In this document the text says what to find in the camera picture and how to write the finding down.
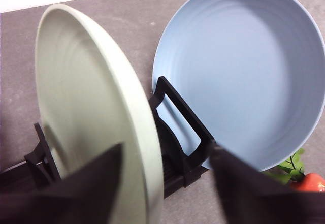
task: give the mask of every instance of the plate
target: plate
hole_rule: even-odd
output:
[[[320,31],[297,0],[188,0],[160,39],[153,89],[164,75],[221,146],[266,170],[314,130],[324,60]],[[200,140],[168,99],[158,113],[193,152]]]
[[[36,82],[61,177],[123,142],[110,223],[158,223],[164,184],[157,131],[137,75],[113,39],[83,13],[50,6],[37,34]]]

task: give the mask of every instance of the light blue plate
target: light blue plate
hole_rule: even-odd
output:
[[[314,130],[324,61],[320,31],[297,0],[189,0],[161,37],[153,89],[164,75],[220,145],[266,170]],[[158,113],[193,152],[200,140],[174,105],[165,99]]]

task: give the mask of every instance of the black dish rack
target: black dish rack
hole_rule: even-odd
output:
[[[201,139],[199,146],[189,156],[183,152],[175,134],[157,113],[157,107],[166,95]],[[164,197],[166,198],[178,189],[189,186],[207,171],[201,164],[208,158],[215,140],[165,77],[158,78],[156,90],[149,99],[149,105],[159,136],[164,167]],[[0,192],[42,189],[60,181],[59,172],[38,123],[35,124],[35,130],[40,140],[39,143],[30,154],[25,156],[25,162],[0,173]]]

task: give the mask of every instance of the black plastic holder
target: black plastic holder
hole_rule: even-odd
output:
[[[173,131],[158,115],[157,107],[163,102],[165,95],[169,97],[201,140],[196,150],[189,156],[183,152]],[[215,145],[215,140],[165,77],[161,76],[158,78],[156,90],[150,98],[149,104],[160,141],[164,167],[164,195],[166,198],[181,187],[189,186],[207,171],[201,164],[209,157],[211,147]]]
[[[183,152],[173,131],[158,115],[157,107],[163,102],[166,95],[201,140],[199,146],[189,156]],[[164,168],[164,197],[166,198],[178,189],[189,186],[207,171],[201,164],[208,158],[211,147],[215,145],[215,140],[165,77],[158,78],[156,90],[150,98],[149,104],[160,141]],[[44,133],[38,123],[34,126],[40,141],[36,148],[25,156],[25,163],[0,174],[0,184],[1,182],[6,183],[5,189],[8,189],[10,184],[19,185],[20,177],[25,178],[24,184],[28,184],[28,181],[32,180],[33,183],[29,183],[30,186],[33,185],[37,189],[42,189],[61,180]]]

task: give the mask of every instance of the red vegetable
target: red vegetable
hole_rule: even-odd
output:
[[[298,191],[325,192],[325,180],[317,173],[309,173],[301,182],[293,182],[290,186]]]

